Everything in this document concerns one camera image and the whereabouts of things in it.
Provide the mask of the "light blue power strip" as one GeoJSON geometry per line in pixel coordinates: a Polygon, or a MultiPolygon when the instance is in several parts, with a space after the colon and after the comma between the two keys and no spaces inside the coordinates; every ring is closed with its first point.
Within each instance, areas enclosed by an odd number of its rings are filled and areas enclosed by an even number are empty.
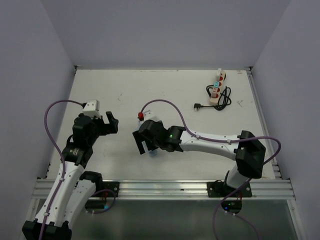
{"type": "Polygon", "coordinates": [[[155,150],[150,150],[150,151],[148,152],[148,154],[149,154],[149,156],[150,156],[151,158],[154,158],[154,157],[157,156],[158,150],[157,150],[157,149],[155,149],[155,150]]]}

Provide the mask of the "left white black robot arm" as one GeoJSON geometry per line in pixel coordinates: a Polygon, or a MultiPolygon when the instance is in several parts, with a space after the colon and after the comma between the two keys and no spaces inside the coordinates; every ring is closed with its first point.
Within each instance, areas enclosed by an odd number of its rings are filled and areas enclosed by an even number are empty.
{"type": "Polygon", "coordinates": [[[104,185],[100,173],[85,170],[96,140],[118,132],[119,121],[110,111],[106,117],[108,123],[102,117],[83,113],[74,120],[52,188],[34,220],[25,221],[22,227],[27,240],[69,240],[72,226],[89,198],[118,196],[116,189],[104,185]]]}

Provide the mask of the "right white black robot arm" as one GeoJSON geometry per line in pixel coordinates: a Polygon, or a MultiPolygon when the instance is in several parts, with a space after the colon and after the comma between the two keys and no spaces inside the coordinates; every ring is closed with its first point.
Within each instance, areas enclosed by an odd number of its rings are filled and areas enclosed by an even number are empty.
{"type": "Polygon", "coordinates": [[[212,135],[190,131],[184,126],[166,129],[161,121],[144,120],[132,133],[139,153],[161,149],[172,152],[202,152],[235,161],[226,173],[223,192],[235,196],[250,179],[261,179],[266,154],[265,146],[250,131],[239,135],[212,135]]]}

